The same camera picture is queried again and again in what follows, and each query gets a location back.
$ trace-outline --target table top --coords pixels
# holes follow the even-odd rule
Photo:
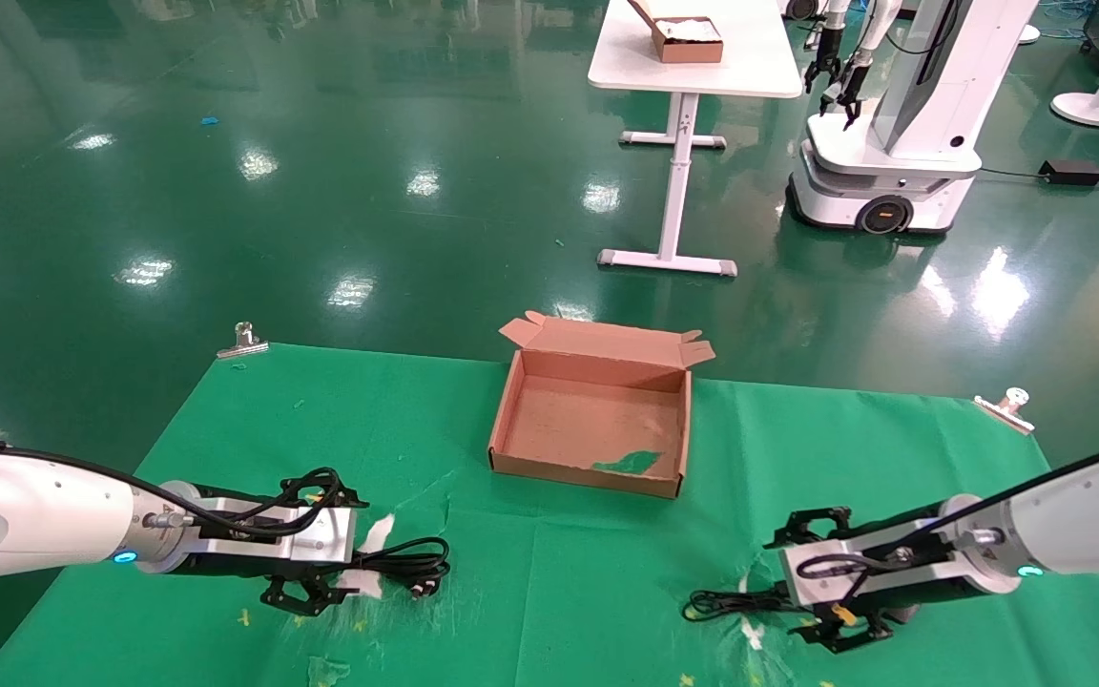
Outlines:
[[[769,587],[777,553],[761,544],[793,510],[846,505],[863,524],[1044,469],[1032,437],[972,401],[695,379],[689,473],[669,501],[492,474],[506,378],[507,365],[280,343],[213,362],[141,477],[274,495],[334,466],[371,501],[359,539],[393,513],[388,544],[448,540],[444,589],[386,586],[293,618],[257,601],[263,579],[74,566],[1,649],[0,686],[1099,684],[1099,575],[929,605],[841,656],[786,633],[798,618],[680,618],[693,589]]]
[[[589,84],[752,98],[795,98],[803,90],[775,0],[657,0],[653,12],[656,16],[706,14],[723,36],[723,62],[662,64],[651,30],[639,13],[628,0],[610,0],[588,70]]]

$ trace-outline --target small box on table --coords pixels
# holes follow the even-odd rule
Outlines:
[[[528,312],[489,439],[495,473],[676,499],[690,443],[690,366],[714,357],[673,334]]]
[[[651,26],[659,62],[723,62],[723,38],[711,18],[660,18],[653,13],[648,0],[630,0],[630,4]]]

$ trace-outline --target white paper scrap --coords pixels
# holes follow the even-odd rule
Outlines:
[[[663,31],[664,35],[671,40],[688,40],[690,43],[719,43],[720,32],[714,30],[711,22],[698,21],[698,19],[686,19],[685,21],[670,22],[666,19],[658,19],[655,25]]]

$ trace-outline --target green floor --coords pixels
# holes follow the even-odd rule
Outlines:
[[[240,319],[506,359],[533,308],[701,329],[706,377],[1025,387],[1052,462],[1099,448],[1099,191],[986,175],[942,242],[819,234],[782,191],[815,97],[703,99],[729,149],[693,157],[681,250],[741,276],[599,270],[654,247],[668,175],[617,144],[667,97],[586,82],[602,5],[0,0],[0,435],[134,468]],[[1046,109],[1096,86],[1076,48],[1017,54],[986,166],[1099,163]],[[0,643],[52,578],[0,579]]]

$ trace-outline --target metal clip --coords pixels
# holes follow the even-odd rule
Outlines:
[[[973,401],[974,403],[977,403],[978,408],[990,413],[990,417],[1000,419],[1000,421],[1011,425],[1012,430],[1020,431],[1021,434],[1033,433],[1034,426],[1026,423],[1019,414],[1015,413],[1021,406],[1029,401],[1029,391],[1024,391],[1023,388],[1009,388],[1008,391],[1003,392],[1003,400],[999,401],[998,406],[991,403],[991,401],[983,399],[981,396],[974,396]]]
[[[262,341],[253,334],[253,322],[238,322],[235,325],[235,346],[223,348],[217,353],[218,358],[235,358],[260,353],[270,348],[269,341]]]

